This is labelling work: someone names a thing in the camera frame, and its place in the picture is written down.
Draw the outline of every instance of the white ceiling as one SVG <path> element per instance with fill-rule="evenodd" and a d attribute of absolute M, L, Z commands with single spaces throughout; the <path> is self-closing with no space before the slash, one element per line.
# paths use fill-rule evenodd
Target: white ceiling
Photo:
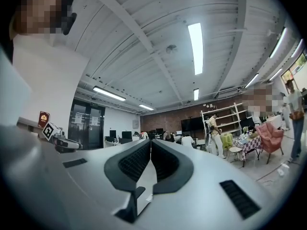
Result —
<path fill-rule="evenodd" d="M 158 111 L 195 104 L 196 88 L 201 103 L 257 72 L 267 79 L 299 40 L 289 28 L 268 59 L 288 20 L 276 0 L 74 0 L 72 10 L 77 20 L 58 41 L 90 58 L 75 97 L 139 114 L 147 113 L 139 104 Z M 204 45 L 196 76 L 188 31 L 194 23 L 201 23 Z M 176 49 L 167 53 L 170 45 Z M 95 85 L 127 100 L 97 94 Z"/>

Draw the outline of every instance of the ceiling light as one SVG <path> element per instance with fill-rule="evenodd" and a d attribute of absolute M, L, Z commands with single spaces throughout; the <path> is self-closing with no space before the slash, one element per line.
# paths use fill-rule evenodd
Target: ceiling light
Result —
<path fill-rule="evenodd" d="M 152 108 L 150 108 L 150 107 L 148 107 L 148 106 L 145 106 L 145 105 L 139 105 L 140 107 L 142 107 L 142 108 L 145 108 L 145 109 L 148 109 L 148 110 L 151 110 L 151 111 L 153 111 L 153 109 Z"/>
<path fill-rule="evenodd" d="M 247 88 L 248 86 L 250 86 L 251 83 L 258 77 L 258 75 L 259 75 L 259 73 L 257 73 L 257 74 L 252 78 L 252 80 L 248 82 L 248 84 L 245 86 L 245 88 Z"/>
<path fill-rule="evenodd" d="M 273 77 L 270 78 L 270 81 L 271 81 L 273 78 L 275 78 L 276 75 L 277 75 L 281 70 L 282 70 L 282 68 L 280 68 L 280 69 L 273 75 Z"/>
<path fill-rule="evenodd" d="M 109 91 L 105 91 L 105 90 L 103 90 L 103 89 L 101 89 L 101 88 L 99 88 L 99 87 L 97 87 L 97 86 L 95 86 L 95 87 L 93 88 L 93 90 L 94 90 L 94 91 L 97 91 L 97 92 L 99 92 L 99 93 L 101 93 L 101 94 L 107 95 L 107 96 L 109 96 L 109 97 L 112 97 L 112 98 L 114 98 L 114 99 L 120 100 L 120 101 L 125 101 L 125 100 L 126 100 L 126 98 L 123 98 L 123 97 L 121 97 L 121 96 L 119 96 L 119 95 L 113 94 L 113 93 L 111 93 L 111 92 L 109 92 Z"/>
<path fill-rule="evenodd" d="M 194 90 L 194 100 L 195 100 L 195 101 L 198 100 L 199 94 L 200 94 L 200 90 L 199 90 L 199 89 L 195 89 L 195 90 Z"/>
<path fill-rule="evenodd" d="M 273 56 L 275 55 L 276 51 L 278 50 L 278 48 L 279 48 L 280 44 L 282 43 L 282 40 L 283 40 L 283 38 L 284 38 L 284 36 L 285 36 L 285 34 L 286 34 L 286 31 L 287 31 L 287 28 L 285 27 L 285 28 L 283 29 L 283 32 L 282 32 L 282 35 L 281 35 L 280 39 L 278 40 L 278 42 L 277 42 L 277 44 L 276 44 L 276 46 L 275 46 L 273 52 L 272 52 L 271 55 L 270 55 L 270 58 L 273 58 Z"/>
<path fill-rule="evenodd" d="M 201 33 L 201 24 L 193 24 L 188 26 L 193 56 L 194 56 L 194 72 L 195 75 L 202 73 L 203 66 L 203 46 L 202 46 L 202 33 Z"/>
<path fill-rule="evenodd" d="M 296 50 L 294 51 L 294 53 L 291 55 L 291 58 L 297 53 L 298 49 L 301 47 L 303 43 L 303 39 L 301 39 L 301 41 L 299 42 L 298 46 L 296 47 Z"/>

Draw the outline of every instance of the brick wall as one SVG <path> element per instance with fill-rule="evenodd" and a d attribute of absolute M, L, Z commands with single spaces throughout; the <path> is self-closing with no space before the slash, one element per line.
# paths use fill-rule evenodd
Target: brick wall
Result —
<path fill-rule="evenodd" d="M 217 109 L 231 106 L 234 104 L 241 103 L 242 102 L 242 96 L 235 96 L 233 98 L 228 98 L 220 101 L 214 101 L 207 104 L 213 104 L 216 105 Z M 241 105 L 238 107 L 238 111 L 243 110 L 244 107 Z M 178 130 L 182 130 L 181 128 L 181 120 L 188 119 L 189 117 L 200 117 L 201 116 L 201 110 L 203 112 L 208 112 L 211 109 L 207 108 L 206 106 L 203 106 L 202 104 L 186 107 L 179 110 L 164 112 L 164 113 L 158 113 L 158 114 L 152 114 L 152 115 L 145 115 L 141 116 L 141 131 L 149 131 L 156 128 L 163 128 L 163 130 L 168 130 L 170 132 L 175 132 Z M 219 116 L 225 116 L 228 114 L 231 114 L 230 109 L 220 111 Z M 240 114 L 240 118 L 245 117 L 245 113 Z M 237 120 L 236 116 L 230 116 L 222 119 L 217 119 L 216 123 L 217 125 L 220 125 L 222 123 L 230 123 L 233 122 L 233 118 Z M 234 125 L 228 125 L 221 127 L 223 131 L 234 129 L 238 126 L 238 124 Z M 199 139 L 204 139 L 204 133 L 203 130 L 197 130 L 195 131 L 195 137 L 198 137 Z"/>

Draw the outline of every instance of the red sign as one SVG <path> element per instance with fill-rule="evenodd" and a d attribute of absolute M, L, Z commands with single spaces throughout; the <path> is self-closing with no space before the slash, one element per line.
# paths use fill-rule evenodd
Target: red sign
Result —
<path fill-rule="evenodd" d="M 38 120 L 38 126 L 43 128 L 46 126 L 49 120 L 49 113 L 40 112 L 39 114 L 39 120 Z"/>

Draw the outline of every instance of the glass door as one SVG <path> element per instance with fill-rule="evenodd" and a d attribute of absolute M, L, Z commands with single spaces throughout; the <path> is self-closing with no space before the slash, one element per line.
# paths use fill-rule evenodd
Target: glass door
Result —
<path fill-rule="evenodd" d="M 84 150 L 103 148 L 105 108 L 73 100 L 69 119 L 68 139 L 80 142 Z"/>

